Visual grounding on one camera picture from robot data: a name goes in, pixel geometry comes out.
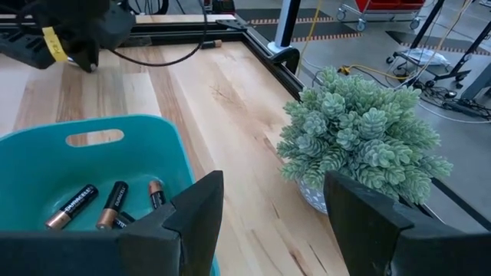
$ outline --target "red cart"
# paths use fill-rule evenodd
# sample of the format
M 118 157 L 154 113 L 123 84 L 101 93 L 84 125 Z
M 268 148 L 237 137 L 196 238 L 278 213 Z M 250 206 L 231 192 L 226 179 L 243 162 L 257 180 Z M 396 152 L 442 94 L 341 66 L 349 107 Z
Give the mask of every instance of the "red cart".
M 420 25 L 420 10 L 424 5 L 424 0 L 355 0 L 357 7 L 351 7 L 343 0 L 339 6 L 336 18 L 343 21 L 346 18 L 346 11 L 360 15 L 356 29 L 364 31 L 367 27 L 366 15 L 392 15 L 388 21 L 394 21 L 396 15 L 412 15 L 413 19 L 409 27 L 414 30 Z

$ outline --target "gray floor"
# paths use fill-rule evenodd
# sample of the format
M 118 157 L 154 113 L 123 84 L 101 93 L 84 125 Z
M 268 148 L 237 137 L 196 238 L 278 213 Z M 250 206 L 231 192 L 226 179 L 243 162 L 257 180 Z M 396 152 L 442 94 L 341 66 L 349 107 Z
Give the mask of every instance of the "gray floor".
M 280 8 L 281 0 L 235 0 L 237 8 Z M 196 0 L 181 0 L 183 8 L 188 14 L 199 13 Z M 463 0 L 446 0 L 443 10 L 437 19 L 432 36 L 442 37 L 453 23 L 456 13 L 460 10 Z M 315 8 L 317 0 L 302 0 L 302 8 Z M 324 0 L 322 11 L 335 17 L 340 5 L 340 0 Z M 426 8 L 420 13 L 424 18 L 433 6 L 433 0 L 427 0 Z M 179 14 L 176 1 L 170 0 L 170 14 Z M 488 20 L 491 20 L 489 8 L 479 5 L 477 2 L 471 4 L 469 9 L 460 19 L 450 38 L 472 41 L 481 32 Z M 345 20 L 357 20 L 358 17 L 348 13 Z M 385 31 L 410 31 L 407 22 L 368 23 L 367 29 L 360 38 L 349 38 L 332 41 L 312 41 L 308 45 L 305 58 L 312 64 L 318 66 L 332 65 L 339 67 L 344 64 L 364 64 L 380 71 L 387 71 L 390 65 L 385 59 L 396 50 L 403 49 L 392 40 Z M 301 48 L 304 43 L 294 43 L 294 47 Z M 491 51 L 491 41 L 484 41 L 482 48 Z M 452 63 L 456 63 L 461 54 L 443 52 L 444 56 Z M 470 75 L 463 81 L 465 88 L 473 82 L 482 69 L 491 61 L 491 57 L 475 55 L 467 62 L 464 69 L 472 69 Z M 316 68 L 306 63 L 302 67 L 301 80 L 310 85 L 312 73 Z M 422 81 L 429 79 L 430 75 L 423 75 Z M 455 89 L 451 81 L 441 81 L 438 86 Z M 460 120 L 474 121 L 466 117 L 436 107 L 425 107 L 439 114 Z M 441 147 L 436 150 L 437 154 L 446 156 L 454 164 L 452 176 L 443 181 L 461 195 L 467 202 L 473 205 L 479 212 L 491 219 L 491 125 L 457 123 L 446 120 L 429 113 L 418 107 L 418 115 L 429 122 L 441 135 Z M 438 214 L 445 223 L 452 225 L 465 232 L 482 232 L 485 229 L 473 221 L 462 209 L 452 203 L 438 189 L 433 189 L 428 206 Z

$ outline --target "wood grain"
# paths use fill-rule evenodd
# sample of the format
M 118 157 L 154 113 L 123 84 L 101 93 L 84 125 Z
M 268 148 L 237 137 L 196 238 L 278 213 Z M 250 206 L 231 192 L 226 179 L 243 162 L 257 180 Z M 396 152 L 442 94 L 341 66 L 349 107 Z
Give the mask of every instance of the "wood grain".
M 163 62 L 193 47 L 118 51 Z M 348 275 L 328 219 L 279 173 L 282 160 L 275 145 L 289 120 L 282 107 L 293 99 L 245 45 L 227 42 L 171 67 L 140 67 L 106 51 L 100 60 L 97 72 L 85 74 L 69 64 L 37 71 L 0 55 L 0 135 L 91 117 L 165 117 L 177 125 L 197 178 L 214 169 L 224 172 L 216 249 L 222 275 Z

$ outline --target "green succulent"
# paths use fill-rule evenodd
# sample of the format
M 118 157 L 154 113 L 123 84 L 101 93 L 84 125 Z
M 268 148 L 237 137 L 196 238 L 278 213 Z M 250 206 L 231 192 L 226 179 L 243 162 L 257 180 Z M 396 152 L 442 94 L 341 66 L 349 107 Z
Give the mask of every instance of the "green succulent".
M 318 76 L 318 89 L 306 88 L 301 102 L 285 105 L 292 123 L 277 145 L 288 159 L 282 175 L 321 189 L 325 172 L 336 170 L 393 199 L 423 203 L 430 178 L 448 176 L 452 165 L 426 154 L 440 138 L 414 115 L 421 91 L 379 87 L 333 67 Z

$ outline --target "yellow tag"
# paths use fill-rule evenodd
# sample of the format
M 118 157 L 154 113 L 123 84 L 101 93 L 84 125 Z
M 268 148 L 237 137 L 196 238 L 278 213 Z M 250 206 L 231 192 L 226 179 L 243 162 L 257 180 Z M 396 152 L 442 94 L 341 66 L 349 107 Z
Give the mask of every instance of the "yellow tag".
M 56 61 L 67 61 L 68 56 L 63 51 L 63 47 L 61 46 L 60 39 L 54 33 L 53 27 L 43 28 L 44 41 L 46 41 L 46 45 L 48 46 L 51 55 Z

